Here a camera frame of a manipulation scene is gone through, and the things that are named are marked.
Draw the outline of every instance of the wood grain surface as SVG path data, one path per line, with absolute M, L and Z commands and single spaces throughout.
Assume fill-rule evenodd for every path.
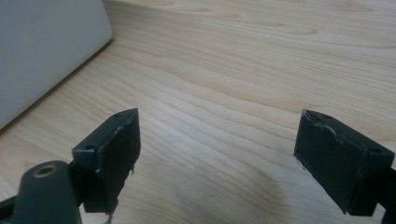
M 304 108 L 396 151 L 395 1 L 105 6 L 113 41 L 1 131 L 0 200 L 138 107 L 142 154 L 113 223 L 380 223 L 380 206 L 344 215 L 292 154 Z

